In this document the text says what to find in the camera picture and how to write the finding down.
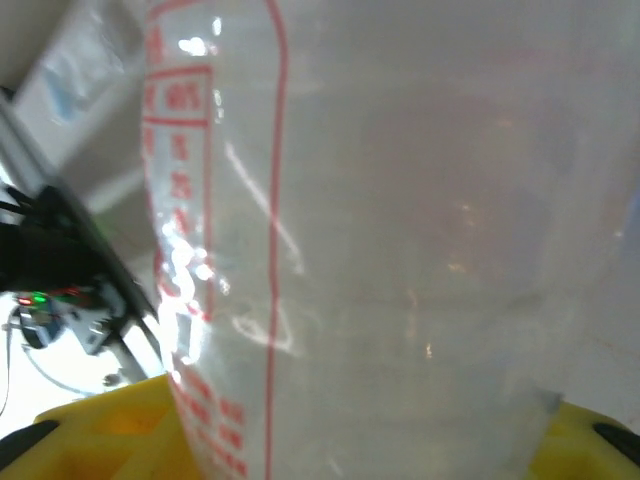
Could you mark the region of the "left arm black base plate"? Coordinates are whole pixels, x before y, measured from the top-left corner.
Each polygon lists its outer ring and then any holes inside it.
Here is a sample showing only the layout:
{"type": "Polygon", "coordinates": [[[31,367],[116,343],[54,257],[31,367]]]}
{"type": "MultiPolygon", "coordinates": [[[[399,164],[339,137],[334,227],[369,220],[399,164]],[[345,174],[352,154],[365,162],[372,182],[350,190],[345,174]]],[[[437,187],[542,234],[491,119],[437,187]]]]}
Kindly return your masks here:
{"type": "Polygon", "coordinates": [[[0,293],[27,345],[45,349],[70,330],[95,355],[154,309],[86,210],[69,193],[45,187],[30,198],[12,186],[0,209],[0,293]]]}

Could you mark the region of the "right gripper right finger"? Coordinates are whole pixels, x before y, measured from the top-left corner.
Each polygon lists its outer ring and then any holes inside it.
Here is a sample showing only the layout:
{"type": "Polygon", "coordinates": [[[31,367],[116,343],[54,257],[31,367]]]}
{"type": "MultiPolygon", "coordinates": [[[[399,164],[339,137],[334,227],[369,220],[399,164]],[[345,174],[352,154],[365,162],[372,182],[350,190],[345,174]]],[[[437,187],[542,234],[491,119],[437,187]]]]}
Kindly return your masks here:
{"type": "Polygon", "coordinates": [[[563,403],[528,480],[640,480],[640,435],[610,417],[563,403]]]}

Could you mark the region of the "clear zip bag blue contents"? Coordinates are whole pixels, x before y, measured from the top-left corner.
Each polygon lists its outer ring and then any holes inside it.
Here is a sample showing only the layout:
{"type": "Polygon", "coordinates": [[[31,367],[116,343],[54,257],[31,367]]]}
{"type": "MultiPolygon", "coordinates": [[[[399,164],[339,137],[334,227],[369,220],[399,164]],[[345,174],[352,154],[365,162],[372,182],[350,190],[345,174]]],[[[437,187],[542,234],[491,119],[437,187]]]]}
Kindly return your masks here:
{"type": "Polygon", "coordinates": [[[73,0],[19,89],[16,117],[34,138],[140,116],[146,0],[73,0]]]}

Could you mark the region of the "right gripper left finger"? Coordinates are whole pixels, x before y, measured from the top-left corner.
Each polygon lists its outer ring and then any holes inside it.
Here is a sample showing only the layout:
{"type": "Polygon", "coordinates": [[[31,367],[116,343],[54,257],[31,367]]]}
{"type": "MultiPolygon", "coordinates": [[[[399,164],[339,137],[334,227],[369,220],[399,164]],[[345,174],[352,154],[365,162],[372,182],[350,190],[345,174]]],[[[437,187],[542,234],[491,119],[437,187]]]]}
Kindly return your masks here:
{"type": "Polygon", "coordinates": [[[0,439],[0,480],[203,480],[165,376],[56,407],[0,439]]]}

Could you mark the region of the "clear red-print bottle red cap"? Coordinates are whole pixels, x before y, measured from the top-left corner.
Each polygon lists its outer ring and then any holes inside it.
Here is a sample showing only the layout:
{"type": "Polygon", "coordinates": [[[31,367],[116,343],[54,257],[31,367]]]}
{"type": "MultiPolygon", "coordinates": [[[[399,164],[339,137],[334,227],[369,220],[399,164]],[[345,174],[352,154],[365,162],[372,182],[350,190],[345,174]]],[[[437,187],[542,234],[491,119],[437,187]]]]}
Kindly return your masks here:
{"type": "Polygon", "coordinates": [[[524,480],[636,187],[640,0],[146,0],[202,480],[524,480]]]}

